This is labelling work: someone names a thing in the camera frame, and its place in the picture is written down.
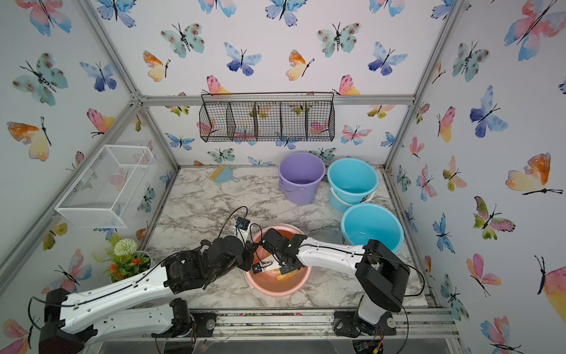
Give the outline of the teal bucket with sticker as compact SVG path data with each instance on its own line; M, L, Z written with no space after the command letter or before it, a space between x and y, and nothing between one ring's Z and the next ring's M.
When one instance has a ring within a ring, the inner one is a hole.
M359 159L344 158L334 161L327 170L329 201L339 212L368 202L380 183L376 169Z

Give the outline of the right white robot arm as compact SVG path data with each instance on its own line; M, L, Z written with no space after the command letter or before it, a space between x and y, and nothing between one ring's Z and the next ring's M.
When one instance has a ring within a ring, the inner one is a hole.
M255 274L278 270L281 274L306 267L327 268L354 277L365 295L358 306L358 318L377 325L402 310L411 270L389 248L371 239L365 246L326 243L306 235L291 239L269 229L259 242L269 256L257 261Z

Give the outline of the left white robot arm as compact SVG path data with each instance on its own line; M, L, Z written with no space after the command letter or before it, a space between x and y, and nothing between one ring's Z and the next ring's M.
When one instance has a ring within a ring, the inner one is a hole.
M176 252L137 276L83 293L50 291L40 353L79 353L103 333L151 331L154 339L208 336L213 315L193 315L179 294L205 289L234 268L249 271L258 245L225 236Z

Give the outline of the pink plastic bucket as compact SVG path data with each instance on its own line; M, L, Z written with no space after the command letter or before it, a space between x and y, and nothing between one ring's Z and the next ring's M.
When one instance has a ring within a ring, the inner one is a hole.
M268 229L273 228L279 231L283 236L291 239L294 234L302 234L302 230L292 226L290 224L276 224ZM258 263L259 260L264 261L264 259L271 256L265 249L261 246L258 248L257 255L254 256L254 263ZM284 297L290 296L298 292L308 281L312 268L304 267L298 270L299 272L296 276L288 281L277 281L276 280L276 270L266 271L259 274L254 274L252 271L245 273L246 281L248 285L255 289L256 291L271 297Z

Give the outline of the purple plastic bucket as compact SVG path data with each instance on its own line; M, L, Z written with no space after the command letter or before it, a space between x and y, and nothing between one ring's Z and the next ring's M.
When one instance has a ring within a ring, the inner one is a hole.
M279 188L287 200L297 205L310 204L324 178L326 165L311 153L292 153L279 164Z

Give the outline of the cream yellow microfibre cloth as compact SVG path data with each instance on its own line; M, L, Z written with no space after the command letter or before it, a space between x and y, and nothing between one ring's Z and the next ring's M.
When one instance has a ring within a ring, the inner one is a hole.
M294 271L288 272L286 274L283 274L283 273L281 273L280 270L276 270L276 280L277 281L288 281L288 280L294 278L298 272L299 272L298 270L294 270Z

